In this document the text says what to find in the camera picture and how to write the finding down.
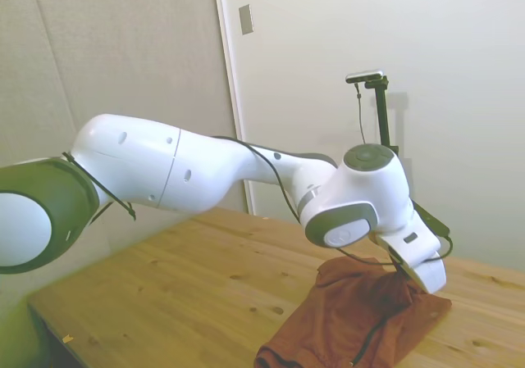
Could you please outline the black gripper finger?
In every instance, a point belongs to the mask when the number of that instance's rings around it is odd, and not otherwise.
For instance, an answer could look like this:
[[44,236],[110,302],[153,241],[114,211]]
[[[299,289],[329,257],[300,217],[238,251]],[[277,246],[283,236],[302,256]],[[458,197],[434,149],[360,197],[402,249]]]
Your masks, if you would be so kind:
[[394,265],[396,271],[400,273],[406,280],[411,280],[409,274],[404,269],[404,261],[402,257],[395,250],[390,250],[390,259],[392,260],[392,264]]

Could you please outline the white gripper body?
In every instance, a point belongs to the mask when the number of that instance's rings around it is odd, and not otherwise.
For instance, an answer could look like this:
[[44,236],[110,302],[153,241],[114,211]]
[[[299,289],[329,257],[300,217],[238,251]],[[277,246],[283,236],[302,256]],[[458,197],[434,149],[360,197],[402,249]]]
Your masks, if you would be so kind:
[[404,261],[404,269],[426,293],[436,293],[446,285],[446,272],[439,258],[441,242],[420,218],[413,218],[398,230],[378,229],[377,244],[390,255],[395,250]]

